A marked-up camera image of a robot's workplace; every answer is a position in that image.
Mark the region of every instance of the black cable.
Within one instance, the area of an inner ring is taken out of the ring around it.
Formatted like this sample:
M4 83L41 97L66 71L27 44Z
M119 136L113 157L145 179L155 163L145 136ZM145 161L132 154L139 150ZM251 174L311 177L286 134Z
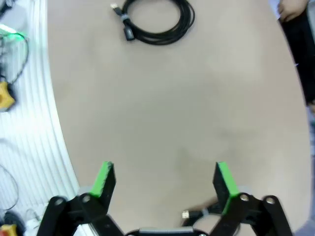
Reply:
M144 43L152 45L171 44L181 39L195 20L195 11L187 0L171 0L180 10L180 18L177 24L165 32L147 32L136 26L128 17L128 8L135 1L136 0L126 0L122 10L116 4L111 4L111 7L116 14L121 17L121 20L125 25L124 32L128 41L136 38Z
M208 215L221 215L222 210L220 208L219 203L214 203L206 208L203 208L202 210L187 210L185 211L187 217L185 217L185 220L182 222L182 226L194 226L194 224L200 220L201 218L208 216ZM237 236L238 233L241 230L241 225L239 225L234 233L233 236Z
M7 170L7 168L4 167L4 166L1 165L1 164L0 164L0 167L4 170L4 172L7 172L7 174L10 175L10 177L11 177L11 179L13 180L13 183L14 183L14 185L15 185L15 189L16 189L16 193L17 193L16 200L15 200L14 204L13 204L11 207L9 207L8 209L2 209L2 208L0 208L0 210L7 211L7 210L11 210L12 208L14 208L14 207L17 205L18 201L19 201L19 198L20 198L19 186L18 186L17 181L15 180L15 178L13 177L13 175Z
M2 74L2 72L3 72L3 61L2 61L3 55L5 55L5 52L4 52L4 37L2 37L2 35L1 35L0 36L0 81L1 81L1 78L3 78L4 81L6 80L5 75Z
M14 84L14 83L17 81L17 79L22 75L23 70L24 70L24 68L25 68L25 65L26 65L27 62L29 61L29 56L30 56L29 42L28 42L28 40L25 38L25 36L22 35L21 33L9 33L9 34L5 34L5 35L1 35L1 41L2 41L1 46L4 47L4 46L3 46L3 40L4 40L4 38L9 37L9 36L11 36L11 35L18 35L18 36L20 36L21 38L23 38L24 43L25 43L25 46L26 46L26 55L25 55L25 59L24 59L24 61L23 61L23 64L22 64L22 66L21 66L21 69L18 71L18 73L16 74L15 78L14 78L13 80L11 80L11 81L7 81L8 84L10 84L10 85Z

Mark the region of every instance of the green gripper pad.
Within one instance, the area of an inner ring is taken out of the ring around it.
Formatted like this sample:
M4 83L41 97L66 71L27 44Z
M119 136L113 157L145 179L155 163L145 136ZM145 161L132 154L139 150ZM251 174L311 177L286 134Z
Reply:
M225 162L217 162L213 176L218 201L223 209L222 214L226 214L232 198L239 194L239 190Z
M104 184L106 182L108 173L110 172L112 168L113 168L112 162L110 161L103 162L103 165L98 172L98 175L96 177L92 190L90 191L91 195L98 198L102 195Z

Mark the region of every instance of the coiled black cable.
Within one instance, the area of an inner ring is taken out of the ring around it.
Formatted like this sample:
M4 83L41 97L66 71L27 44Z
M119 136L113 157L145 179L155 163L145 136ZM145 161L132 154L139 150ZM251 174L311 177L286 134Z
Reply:
M184 221L182 222L183 227L193 227L194 224L208 215L221 215L222 210L218 202L211 203L207 207L200 210L185 210L182 214ZM237 236L241 230L241 225L239 225L233 234L233 236Z
M125 25L124 32L128 41L136 38L144 43L152 45L171 44L181 39L195 20L195 11L187 0L171 0L180 10L180 18L177 24L165 32L147 32L136 26L128 17L128 8L135 1L136 0L126 0L122 10L116 4L111 5L116 14L121 17L121 20Z

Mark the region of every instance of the person's hand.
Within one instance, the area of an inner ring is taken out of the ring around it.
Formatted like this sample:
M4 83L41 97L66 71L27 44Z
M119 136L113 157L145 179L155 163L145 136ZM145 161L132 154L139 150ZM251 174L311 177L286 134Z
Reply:
M308 103L308 106L309 106L311 112L315 115L315 100L313 100L312 102Z
M288 22L301 15L309 0L280 0L278 12L283 22Z

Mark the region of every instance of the yellow object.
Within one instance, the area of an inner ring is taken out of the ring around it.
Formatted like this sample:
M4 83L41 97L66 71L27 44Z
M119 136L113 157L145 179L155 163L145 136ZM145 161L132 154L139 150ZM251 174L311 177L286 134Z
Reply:
M15 102L8 92L8 83L0 82L0 112L5 112Z
M0 229L5 231L9 236L17 236L16 225L2 225Z

